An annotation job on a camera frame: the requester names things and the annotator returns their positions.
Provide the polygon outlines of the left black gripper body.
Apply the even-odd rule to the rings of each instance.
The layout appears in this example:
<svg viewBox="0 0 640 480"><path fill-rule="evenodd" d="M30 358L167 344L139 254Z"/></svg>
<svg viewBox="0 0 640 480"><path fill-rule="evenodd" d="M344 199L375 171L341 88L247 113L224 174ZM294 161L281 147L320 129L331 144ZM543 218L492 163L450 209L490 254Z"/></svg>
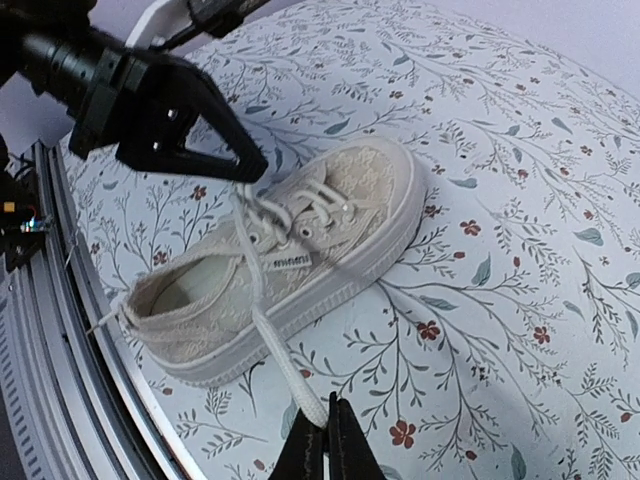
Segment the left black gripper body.
<svg viewBox="0 0 640 480"><path fill-rule="evenodd" d="M91 26L91 1L4 1L1 79L20 74L63 104L69 149L87 159L109 146L142 172L197 173L185 147L194 125L198 69L173 55L130 48Z"/></svg>

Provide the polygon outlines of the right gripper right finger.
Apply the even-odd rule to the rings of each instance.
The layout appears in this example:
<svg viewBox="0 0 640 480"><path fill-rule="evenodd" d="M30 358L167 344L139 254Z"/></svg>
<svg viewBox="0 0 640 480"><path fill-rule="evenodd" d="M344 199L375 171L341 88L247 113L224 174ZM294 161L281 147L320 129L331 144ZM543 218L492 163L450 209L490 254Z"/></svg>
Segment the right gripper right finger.
<svg viewBox="0 0 640 480"><path fill-rule="evenodd" d="M327 424L329 478L335 480L385 480L348 400L329 397Z"/></svg>

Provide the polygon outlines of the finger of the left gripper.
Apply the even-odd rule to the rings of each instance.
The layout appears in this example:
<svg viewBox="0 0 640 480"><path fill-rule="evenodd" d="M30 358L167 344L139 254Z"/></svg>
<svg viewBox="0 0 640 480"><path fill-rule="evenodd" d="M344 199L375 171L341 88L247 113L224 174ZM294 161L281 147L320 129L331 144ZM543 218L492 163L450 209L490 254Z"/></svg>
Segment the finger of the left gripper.
<svg viewBox="0 0 640 480"><path fill-rule="evenodd" d="M232 137L235 160L188 150L169 140L121 141L116 158L139 172L208 177L255 183L263 175L263 154L250 137Z"/></svg>
<svg viewBox="0 0 640 480"><path fill-rule="evenodd" d="M219 134L226 144L232 137L251 138L208 74L195 65L184 62L179 79L184 81L185 86L181 88L181 92L186 95L188 105L194 110L196 116L202 117ZM263 154L263 174L267 167L268 161Z"/></svg>

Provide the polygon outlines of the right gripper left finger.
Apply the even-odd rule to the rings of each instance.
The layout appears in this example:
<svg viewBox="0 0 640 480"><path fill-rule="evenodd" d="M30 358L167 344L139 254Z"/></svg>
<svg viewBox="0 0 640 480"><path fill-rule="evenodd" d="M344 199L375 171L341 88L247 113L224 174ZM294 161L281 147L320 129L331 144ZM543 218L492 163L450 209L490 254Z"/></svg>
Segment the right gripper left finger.
<svg viewBox="0 0 640 480"><path fill-rule="evenodd" d="M324 431L299 410L270 480L322 480L324 478Z"/></svg>

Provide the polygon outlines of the cream white sneaker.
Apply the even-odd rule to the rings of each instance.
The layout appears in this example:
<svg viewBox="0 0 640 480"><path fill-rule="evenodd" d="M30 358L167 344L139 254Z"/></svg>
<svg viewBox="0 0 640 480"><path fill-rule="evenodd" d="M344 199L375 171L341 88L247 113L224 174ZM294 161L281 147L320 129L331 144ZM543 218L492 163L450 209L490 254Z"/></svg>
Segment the cream white sneaker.
<svg viewBox="0 0 640 480"><path fill-rule="evenodd" d="M326 152L266 193L236 184L231 212L141 278L111 312L167 374L219 387L271 358L315 426L328 413L286 341L384 275L420 223L423 168L381 137Z"/></svg>

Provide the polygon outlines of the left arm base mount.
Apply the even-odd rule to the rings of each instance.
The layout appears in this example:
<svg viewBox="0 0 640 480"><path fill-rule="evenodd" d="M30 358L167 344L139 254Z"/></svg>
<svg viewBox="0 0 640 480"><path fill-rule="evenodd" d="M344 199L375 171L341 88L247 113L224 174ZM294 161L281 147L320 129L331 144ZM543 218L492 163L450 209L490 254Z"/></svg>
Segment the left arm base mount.
<svg viewBox="0 0 640 480"><path fill-rule="evenodd" d="M35 161L11 154L1 138L1 257L7 273L30 262L51 228L41 212L38 181Z"/></svg>

